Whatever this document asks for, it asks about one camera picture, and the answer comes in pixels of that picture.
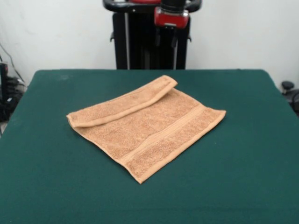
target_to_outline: black knob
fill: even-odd
[[[294,83],[289,82],[289,81],[284,81],[284,82],[281,83],[281,85],[282,85],[283,89],[287,90],[287,91],[294,88],[294,86],[295,86]]]

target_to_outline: folded towel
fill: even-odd
[[[168,76],[67,115],[71,127],[142,183],[225,116],[181,91]]]

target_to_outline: white wall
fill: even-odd
[[[299,85],[298,10],[297,0],[204,0],[187,68],[262,68]],[[0,0],[0,40],[28,82],[39,69],[114,69],[111,16],[101,0]]]

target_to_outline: cable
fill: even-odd
[[[0,42],[0,47],[1,47],[2,50],[7,54],[7,56],[10,58],[11,65],[12,65],[14,71],[17,73],[18,77],[24,82],[24,79],[22,78],[22,76],[19,74],[19,72],[17,71],[17,69],[16,69],[15,66],[14,66],[13,58],[12,58],[11,55],[5,50],[5,48],[2,46],[2,43],[1,43],[1,42]]]

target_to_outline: green felt surface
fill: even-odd
[[[65,116],[162,74],[227,115],[140,185]],[[262,70],[39,71],[0,139],[0,224],[298,224],[298,133]]]

